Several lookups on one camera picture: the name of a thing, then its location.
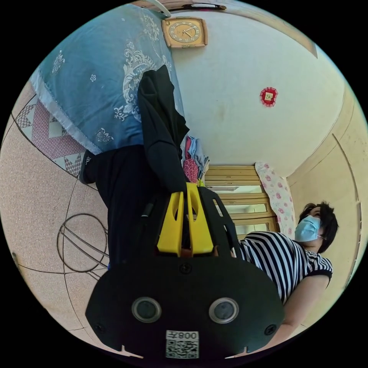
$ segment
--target screw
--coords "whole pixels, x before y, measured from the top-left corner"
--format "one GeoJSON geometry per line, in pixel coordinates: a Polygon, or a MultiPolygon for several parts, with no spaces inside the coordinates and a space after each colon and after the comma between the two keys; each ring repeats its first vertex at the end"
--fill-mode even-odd
{"type": "Polygon", "coordinates": [[[99,332],[99,333],[101,333],[101,334],[103,334],[103,333],[105,332],[105,327],[104,327],[104,326],[102,326],[102,325],[100,325],[100,324],[97,324],[97,325],[95,326],[95,329],[97,330],[97,332],[99,332]]]}
{"type": "Polygon", "coordinates": [[[180,265],[179,270],[184,275],[192,272],[192,266],[189,263],[183,263],[180,265]]]}
{"type": "Polygon", "coordinates": [[[269,325],[265,331],[264,331],[264,334],[266,336],[270,336],[272,335],[274,332],[276,331],[276,325],[269,325]]]}

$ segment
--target clock hands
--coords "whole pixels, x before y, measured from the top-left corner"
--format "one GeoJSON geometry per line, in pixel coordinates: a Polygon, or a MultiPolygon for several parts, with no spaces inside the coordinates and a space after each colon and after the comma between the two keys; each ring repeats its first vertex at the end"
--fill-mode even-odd
{"type": "Polygon", "coordinates": [[[183,34],[184,34],[184,33],[186,33],[189,37],[192,37],[192,36],[188,33],[188,31],[192,30],[193,28],[194,28],[194,27],[189,28],[188,30],[183,31],[183,34]]]}

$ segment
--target face mask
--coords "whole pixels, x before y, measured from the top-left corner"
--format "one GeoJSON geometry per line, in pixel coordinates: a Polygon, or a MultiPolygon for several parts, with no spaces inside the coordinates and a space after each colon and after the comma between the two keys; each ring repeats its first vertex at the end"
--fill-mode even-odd
{"type": "Polygon", "coordinates": [[[318,235],[320,224],[321,220],[311,215],[302,219],[295,229],[295,240],[298,242],[310,242],[318,237],[322,238],[318,235]]]}

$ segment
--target black hair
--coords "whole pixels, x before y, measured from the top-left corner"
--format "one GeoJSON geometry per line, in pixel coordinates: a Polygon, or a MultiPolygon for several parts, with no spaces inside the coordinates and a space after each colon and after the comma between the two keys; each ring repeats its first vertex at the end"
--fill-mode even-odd
{"type": "Polygon", "coordinates": [[[309,212],[316,208],[320,207],[320,218],[321,218],[321,226],[323,227],[323,242],[321,247],[318,250],[318,253],[323,253],[327,250],[327,248],[332,244],[335,239],[338,223],[336,220],[336,216],[334,214],[334,208],[330,207],[325,201],[322,201],[319,204],[308,203],[303,212],[299,216],[299,222],[306,218],[309,215],[309,212]]]}

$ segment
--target blue pillow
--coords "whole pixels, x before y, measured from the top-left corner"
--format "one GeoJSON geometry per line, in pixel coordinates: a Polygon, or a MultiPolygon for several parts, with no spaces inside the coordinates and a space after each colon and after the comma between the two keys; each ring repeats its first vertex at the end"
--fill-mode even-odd
{"type": "Polygon", "coordinates": [[[132,4],[108,11],[64,39],[33,73],[42,104],[93,154],[143,144],[137,90],[147,70],[167,66],[184,116],[162,19],[132,4]]]}

